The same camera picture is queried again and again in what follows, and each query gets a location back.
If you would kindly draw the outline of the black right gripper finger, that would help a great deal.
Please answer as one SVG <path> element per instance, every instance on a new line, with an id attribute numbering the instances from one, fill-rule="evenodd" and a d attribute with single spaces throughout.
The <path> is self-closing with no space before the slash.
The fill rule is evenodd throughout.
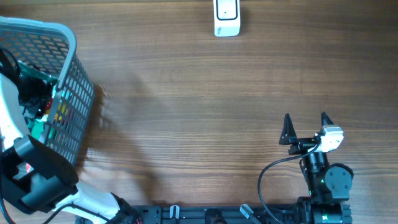
<path id="1" fill-rule="evenodd" d="M 334 122 L 329 118 L 326 112 L 321 113 L 321 123 L 322 126 L 325 125 L 334 125 Z"/>
<path id="2" fill-rule="evenodd" d="M 297 142 L 297 135 L 291 120 L 290 115 L 287 113 L 284 116 L 284 125 L 279 139 L 280 145 L 291 145 Z"/>

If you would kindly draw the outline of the yellow red sauce bottle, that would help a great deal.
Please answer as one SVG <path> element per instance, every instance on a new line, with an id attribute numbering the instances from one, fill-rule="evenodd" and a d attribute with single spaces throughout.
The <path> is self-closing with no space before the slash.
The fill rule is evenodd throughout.
<path id="1" fill-rule="evenodd" d="M 45 108 L 44 108 L 45 114 L 49 114 L 50 113 L 50 109 L 52 107 L 52 104 L 53 104 L 53 98 L 49 99 L 49 101 L 45 105 Z"/>

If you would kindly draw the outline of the green lid jar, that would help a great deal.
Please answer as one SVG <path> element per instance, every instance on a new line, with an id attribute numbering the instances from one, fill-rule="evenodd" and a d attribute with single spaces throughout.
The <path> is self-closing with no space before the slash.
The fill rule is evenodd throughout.
<path id="1" fill-rule="evenodd" d="M 28 129 L 33 138 L 39 140 L 41 134 L 44 132 L 44 122 L 37 121 L 36 119 L 29 120 Z"/>

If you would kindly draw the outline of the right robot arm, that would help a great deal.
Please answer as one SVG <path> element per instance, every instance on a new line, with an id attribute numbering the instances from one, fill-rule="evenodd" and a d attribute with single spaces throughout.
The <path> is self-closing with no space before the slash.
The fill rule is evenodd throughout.
<path id="1" fill-rule="evenodd" d="M 293 223 L 352 223 L 349 200 L 354 172 L 341 163 L 330 164 L 327 154 L 344 139 L 340 126 L 321 114 L 321 129 L 312 138 L 298 138 L 289 114 L 284 117 L 279 144 L 289 145 L 289 154 L 300 156 L 300 169 L 308 197 L 299 197 L 293 208 Z"/>

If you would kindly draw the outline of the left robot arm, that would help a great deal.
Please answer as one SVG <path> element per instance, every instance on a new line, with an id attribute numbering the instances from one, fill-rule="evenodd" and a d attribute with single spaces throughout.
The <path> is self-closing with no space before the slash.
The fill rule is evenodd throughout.
<path id="1" fill-rule="evenodd" d="M 1 212 L 13 223 L 5 202 L 25 214 L 77 216 L 77 223 L 141 223 L 138 211 L 113 193 L 80 182 L 66 158 L 32 134 L 24 109 L 37 115 L 56 84 L 51 75 L 22 68 L 7 49 L 1 49 Z"/>

